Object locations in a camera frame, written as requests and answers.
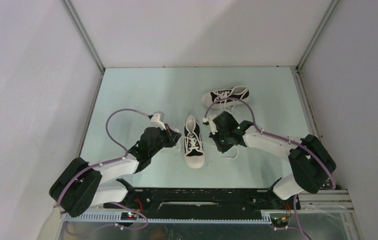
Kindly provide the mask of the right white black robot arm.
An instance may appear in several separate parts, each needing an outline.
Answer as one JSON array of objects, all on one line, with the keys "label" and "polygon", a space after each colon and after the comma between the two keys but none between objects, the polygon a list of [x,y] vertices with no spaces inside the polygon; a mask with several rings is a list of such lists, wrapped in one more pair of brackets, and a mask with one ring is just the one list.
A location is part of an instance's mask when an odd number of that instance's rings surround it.
[{"label": "right white black robot arm", "polygon": [[273,134],[252,121],[237,122],[227,111],[205,117],[202,122],[210,127],[209,137],[221,153],[242,146],[266,151],[289,162],[292,173],[278,179],[267,196],[268,204],[274,209],[281,209],[294,195],[316,194],[327,180],[334,181],[332,173],[337,165],[314,135],[290,138]]}]

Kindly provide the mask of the black white sneaker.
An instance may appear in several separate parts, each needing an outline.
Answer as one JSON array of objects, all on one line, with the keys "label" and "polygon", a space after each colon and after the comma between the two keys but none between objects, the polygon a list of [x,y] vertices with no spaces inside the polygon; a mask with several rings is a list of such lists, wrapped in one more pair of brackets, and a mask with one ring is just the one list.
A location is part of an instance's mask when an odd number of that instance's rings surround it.
[{"label": "black white sneaker", "polygon": [[211,107],[211,109],[225,110],[232,113],[235,106],[243,104],[237,99],[248,103],[250,98],[251,93],[248,87],[240,85],[207,92],[202,96],[201,100],[207,108]]},{"label": "black white sneaker", "polygon": [[218,163],[224,161],[235,160],[240,155],[240,149],[238,147],[231,147],[234,150],[233,155],[221,155],[207,151],[206,147],[214,147],[215,145],[205,143],[202,138],[201,124],[194,115],[189,115],[183,125],[182,129],[182,143],[179,147],[183,148],[183,160],[186,165],[192,169],[200,169],[206,163]]}]

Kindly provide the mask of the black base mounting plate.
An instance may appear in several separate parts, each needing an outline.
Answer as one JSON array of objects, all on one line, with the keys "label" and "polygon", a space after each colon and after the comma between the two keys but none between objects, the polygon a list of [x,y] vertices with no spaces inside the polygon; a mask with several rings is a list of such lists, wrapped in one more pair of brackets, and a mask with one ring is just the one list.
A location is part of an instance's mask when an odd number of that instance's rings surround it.
[{"label": "black base mounting plate", "polygon": [[266,188],[155,188],[130,190],[120,204],[148,219],[254,220],[263,211],[300,210],[298,198],[282,200]]}]

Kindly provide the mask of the right controller board with LEDs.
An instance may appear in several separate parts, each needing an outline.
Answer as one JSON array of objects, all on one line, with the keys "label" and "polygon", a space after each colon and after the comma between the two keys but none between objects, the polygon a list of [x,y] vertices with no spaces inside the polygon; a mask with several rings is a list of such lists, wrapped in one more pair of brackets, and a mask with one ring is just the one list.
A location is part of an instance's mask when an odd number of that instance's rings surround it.
[{"label": "right controller board with LEDs", "polygon": [[290,222],[290,218],[288,217],[272,218],[271,226],[277,229],[285,229],[288,227],[289,222]]}]

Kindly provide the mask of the controller board with leds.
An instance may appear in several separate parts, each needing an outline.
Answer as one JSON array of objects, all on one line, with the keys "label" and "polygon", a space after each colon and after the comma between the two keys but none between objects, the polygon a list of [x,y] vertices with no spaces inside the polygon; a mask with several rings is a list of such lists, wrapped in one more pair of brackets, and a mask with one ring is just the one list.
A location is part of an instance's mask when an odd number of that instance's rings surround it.
[{"label": "controller board with leds", "polygon": [[122,212],[120,219],[122,221],[136,221],[139,216],[133,212]]},{"label": "controller board with leds", "polygon": [[272,218],[271,226],[277,229],[285,229],[288,227],[289,222],[290,222],[290,218],[288,217]]}]

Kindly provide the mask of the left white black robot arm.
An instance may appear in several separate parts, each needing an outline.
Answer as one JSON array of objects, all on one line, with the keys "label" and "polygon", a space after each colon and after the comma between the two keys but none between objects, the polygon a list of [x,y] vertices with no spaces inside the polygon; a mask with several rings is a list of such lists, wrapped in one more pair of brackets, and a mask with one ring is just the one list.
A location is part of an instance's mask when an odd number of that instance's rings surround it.
[{"label": "left white black robot arm", "polygon": [[162,149],[176,146],[181,136],[168,125],[165,129],[148,127],[124,157],[93,165],[81,157],[75,158],[51,186],[49,195],[71,217],[110,202],[130,208],[135,194],[119,177],[141,172]]}]

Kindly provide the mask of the aluminium front frame rail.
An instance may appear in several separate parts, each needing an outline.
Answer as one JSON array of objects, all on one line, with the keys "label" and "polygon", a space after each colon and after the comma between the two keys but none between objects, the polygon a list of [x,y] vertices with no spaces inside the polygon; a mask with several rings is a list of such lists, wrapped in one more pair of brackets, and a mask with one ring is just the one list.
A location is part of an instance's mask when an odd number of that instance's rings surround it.
[{"label": "aluminium front frame rail", "polygon": [[[306,209],[312,206],[315,206],[316,208],[324,207],[324,209],[326,210],[335,208],[337,206],[341,206],[344,209],[352,208],[351,198],[349,197],[349,194],[346,190],[320,190],[316,194],[303,192],[294,198],[298,198],[298,202],[300,203],[299,210]],[[120,204],[119,202],[108,202],[108,203],[92,206],[88,208],[86,211],[90,209],[95,209],[95,208],[118,210],[118,209],[124,209],[124,208],[129,208],[129,207],[124,206]],[[142,211],[142,209],[136,209],[136,208],[129,208],[129,209]],[[279,213],[279,212],[285,212],[289,210],[266,210],[266,211],[263,211],[262,213],[265,213],[265,212]]]}]

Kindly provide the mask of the left controller board with LEDs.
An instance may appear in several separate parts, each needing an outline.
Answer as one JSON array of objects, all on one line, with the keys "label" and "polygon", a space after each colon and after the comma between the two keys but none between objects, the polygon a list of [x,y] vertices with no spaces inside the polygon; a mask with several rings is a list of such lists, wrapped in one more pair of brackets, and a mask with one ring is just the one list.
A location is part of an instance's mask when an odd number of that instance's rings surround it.
[{"label": "left controller board with LEDs", "polygon": [[122,221],[136,221],[139,216],[133,212],[122,212],[120,219]]}]

